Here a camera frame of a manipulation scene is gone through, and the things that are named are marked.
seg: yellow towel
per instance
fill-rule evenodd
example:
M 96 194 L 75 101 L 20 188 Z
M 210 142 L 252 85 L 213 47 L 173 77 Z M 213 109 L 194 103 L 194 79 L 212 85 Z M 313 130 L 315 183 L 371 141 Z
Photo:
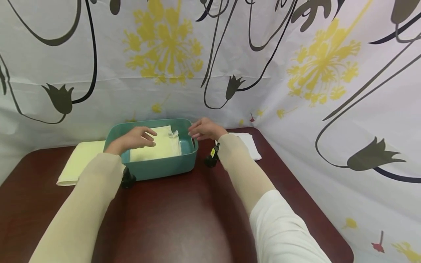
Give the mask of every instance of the yellow towel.
M 138 148 L 130 150 L 130 162 L 146 161 L 181 155 L 180 140 L 178 135 L 169 136 L 171 126 L 153 128 L 157 136 L 153 136 L 155 147 Z M 82 142 L 76 146 L 70 155 L 59 179 L 58 186 L 73 186 L 77 183 L 79 175 L 86 165 L 97 154 L 103 152 L 105 141 Z
M 103 152 L 105 141 L 82 142 L 76 146 L 70 155 L 59 179 L 58 186 L 73 186 L 77 183 L 80 173 L 97 154 Z
M 181 155 L 180 139 L 178 134 L 172 134 L 171 126 L 152 128 L 157 133 L 153 136 L 155 147 L 144 147 L 130 150 L 130 162 L 161 159 Z

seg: folded cloth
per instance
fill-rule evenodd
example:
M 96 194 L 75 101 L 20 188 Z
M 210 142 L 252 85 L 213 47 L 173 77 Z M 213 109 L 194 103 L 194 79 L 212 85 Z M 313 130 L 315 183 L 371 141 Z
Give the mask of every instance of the folded cloth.
M 152 128 L 157 136 L 152 136 L 156 145 L 130 150 L 130 162 L 147 161 L 181 155 L 178 132 L 172 132 L 171 125 Z
M 258 161 L 262 159 L 262 156 L 257 151 L 256 144 L 254 143 L 254 140 L 253 140 L 253 135 L 249 133 L 230 133 L 230 134 L 233 134 L 239 137 L 243 141 L 243 143 L 247 146 L 248 152 L 253 160 Z
M 76 146 L 57 181 L 58 186 L 73 186 L 86 165 L 104 150 L 105 141 L 82 142 Z

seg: finger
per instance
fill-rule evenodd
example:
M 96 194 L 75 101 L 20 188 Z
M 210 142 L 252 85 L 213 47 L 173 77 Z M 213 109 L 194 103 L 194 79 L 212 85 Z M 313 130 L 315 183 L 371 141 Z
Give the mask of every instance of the finger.
M 191 131 L 192 129 L 196 128 L 197 126 L 199 126 L 200 124 L 202 124 L 202 119 L 196 121 L 195 123 L 193 123 L 190 128 L 189 131 Z
M 196 133 L 196 134 L 194 134 L 193 136 L 192 136 L 192 138 L 194 139 L 194 138 L 198 138 L 198 137 L 200 137 L 200 136 L 202 136 L 203 134 L 200 134 L 200 133 Z
M 197 138 L 198 141 L 203 141 L 203 140 L 206 140 L 206 139 L 210 139 L 210 136 L 209 135 L 202 135 L 202 136 Z
M 148 128 L 148 127 L 142 127 L 142 130 L 143 130 L 144 133 L 149 133 L 153 136 L 158 135 L 154 130 L 152 130 L 151 128 Z
M 191 130 L 189 131 L 189 135 L 191 136 L 192 134 L 193 134 L 193 135 L 196 135 L 196 134 L 198 134 L 198 133 L 201 133 L 202 127 L 203 127 L 202 125 L 199 125 L 199 126 L 197 126 L 196 128 L 191 129 Z
M 142 135 L 142 137 L 145 138 L 145 139 L 147 139 L 148 141 L 154 141 L 154 139 L 149 134 L 147 134 L 147 133 L 144 133 Z
M 155 145 L 157 145 L 153 141 L 149 141 L 149 140 L 144 139 L 144 138 L 142 138 L 142 141 L 141 141 L 140 144 L 141 144 L 141 147 L 154 147 Z

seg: black clamp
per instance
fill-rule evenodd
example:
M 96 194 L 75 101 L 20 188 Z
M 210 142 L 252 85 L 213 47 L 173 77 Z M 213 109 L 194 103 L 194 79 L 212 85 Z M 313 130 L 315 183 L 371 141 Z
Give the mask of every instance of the black clamp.
M 129 189 L 136 182 L 136 177 L 130 173 L 129 168 L 124 168 L 123 178 L 121 180 L 121 187 Z
M 219 160 L 218 157 L 218 151 L 219 151 L 219 143 L 217 143 L 210 152 L 210 155 L 208 155 L 205 159 L 205 164 L 207 167 L 215 167 L 216 163 Z

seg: white curtain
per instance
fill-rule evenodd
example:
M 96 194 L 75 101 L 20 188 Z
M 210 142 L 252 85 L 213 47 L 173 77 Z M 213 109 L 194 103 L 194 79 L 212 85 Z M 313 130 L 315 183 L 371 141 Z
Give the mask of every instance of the white curtain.
M 207 116 L 257 127 L 360 262 L 421 262 L 420 16 L 419 0 L 5 0 L 0 182 L 35 149 Z

